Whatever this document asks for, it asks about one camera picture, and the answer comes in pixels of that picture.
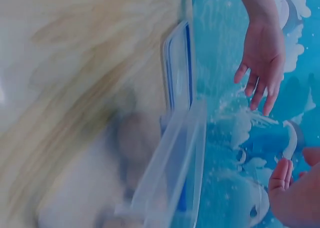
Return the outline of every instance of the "water splash pattern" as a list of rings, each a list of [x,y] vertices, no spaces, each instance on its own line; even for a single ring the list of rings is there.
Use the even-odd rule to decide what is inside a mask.
[[[246,80],[233,84],[249,22],[241,0],[193,0],[197,95],[208,100],[197,228],[283,227],[270,211],[269,177],[286,157],[298,178],[308,170],[303,147],[320,146],[319,0],[275,1],[285,34],[285,74],[273,111],[263,117],[263,103],[248,109]]]

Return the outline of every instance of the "clear plastic lid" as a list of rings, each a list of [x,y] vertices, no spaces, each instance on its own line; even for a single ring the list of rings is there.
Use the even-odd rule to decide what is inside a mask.
[[[163,46],[167,96],[170,108],[189,109],[194,95],[193,50],[188,21],[181,22],[168,36]]]

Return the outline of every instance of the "plastic box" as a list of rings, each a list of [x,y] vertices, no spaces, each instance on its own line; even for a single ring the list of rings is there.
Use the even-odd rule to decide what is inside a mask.
[[[194,227],[200,203],[206,120],[205,102],[194,102],[189,111],[173,113],[132,200],[118,205],[116,215],[141,219],[145,228],[169,227],[186,181],[186,211],[177,215],[183,227]]]

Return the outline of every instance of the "plastic container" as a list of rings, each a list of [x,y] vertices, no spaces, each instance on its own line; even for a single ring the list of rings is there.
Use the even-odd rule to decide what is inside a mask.
[[[192,33],[188,21],[182,21],[163,45],[163,60],[167,83],[167,97],[171,110],[188,110],[193,101],[194,75]],[[177,210],[185,212],[188,198],[184,185]]]
[[[194,102],[190,111],[173,113],[132,200],[118,205],[116,215],[141,219],[146,228],[169,227],[187,180],[190,184],[187,185],[186,211],[178,215],[183,219],[183,227],[195,225],[202,185],[206,118],[205,102]]]

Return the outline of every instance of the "hand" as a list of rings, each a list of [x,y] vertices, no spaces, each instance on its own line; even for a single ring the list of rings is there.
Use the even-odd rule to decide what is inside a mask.
[[[239,83],[248,69],[249,80],[245,94],[254,96],[250,108],[255,110],[265,89],[268,96],[263,114],[269,115],[278,97],[286,59],[284,35],[274,0],[242,0],[249,18],[249,27],[244,41],[242,62],[234,76]]]
[[[292,179],[293,164],[282,159],[277,164],[268,187],[274,215],[291,228],[320,227],[320,147],[305,148],[305,161],[311,170]]]

